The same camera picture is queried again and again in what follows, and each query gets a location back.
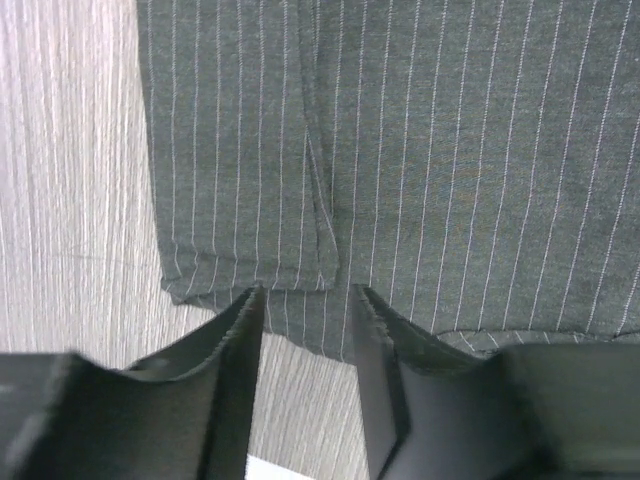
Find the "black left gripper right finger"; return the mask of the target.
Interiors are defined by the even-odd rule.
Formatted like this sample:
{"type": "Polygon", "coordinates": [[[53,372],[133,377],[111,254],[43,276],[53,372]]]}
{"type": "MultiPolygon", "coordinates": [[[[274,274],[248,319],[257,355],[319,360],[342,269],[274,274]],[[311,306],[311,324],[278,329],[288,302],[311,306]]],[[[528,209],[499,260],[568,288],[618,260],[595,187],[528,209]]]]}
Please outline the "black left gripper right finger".
{"type": "Polygon", "coordinates": [[[373,479],[635,479],[639,349],[525,344],[481,359],[351,289],[373,479]]]}

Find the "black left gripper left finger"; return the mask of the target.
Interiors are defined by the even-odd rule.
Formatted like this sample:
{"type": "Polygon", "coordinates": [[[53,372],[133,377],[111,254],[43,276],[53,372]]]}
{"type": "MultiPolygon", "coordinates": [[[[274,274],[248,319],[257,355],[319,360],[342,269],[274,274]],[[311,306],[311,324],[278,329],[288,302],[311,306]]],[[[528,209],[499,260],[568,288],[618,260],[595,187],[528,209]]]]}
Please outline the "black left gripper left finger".
{"type": "Polygon", "coordinates": [[[125,369],[76,351],[1,357],[5,479],[241,479],[264,291],[125,369]]]}

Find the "grey pinstriped long sleeve shirt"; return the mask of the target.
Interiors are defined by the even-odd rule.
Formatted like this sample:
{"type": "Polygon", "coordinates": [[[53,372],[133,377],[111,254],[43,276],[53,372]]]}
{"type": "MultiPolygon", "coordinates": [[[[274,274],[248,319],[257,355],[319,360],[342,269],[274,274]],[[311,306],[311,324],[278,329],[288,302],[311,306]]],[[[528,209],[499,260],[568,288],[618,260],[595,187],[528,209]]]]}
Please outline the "grey pinstriped long sleeve shirt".
{"type": "Polygon", "coordinates": [[[161,286],[350,361],[639,338],[635,1],[141,1],[161,286]]]}

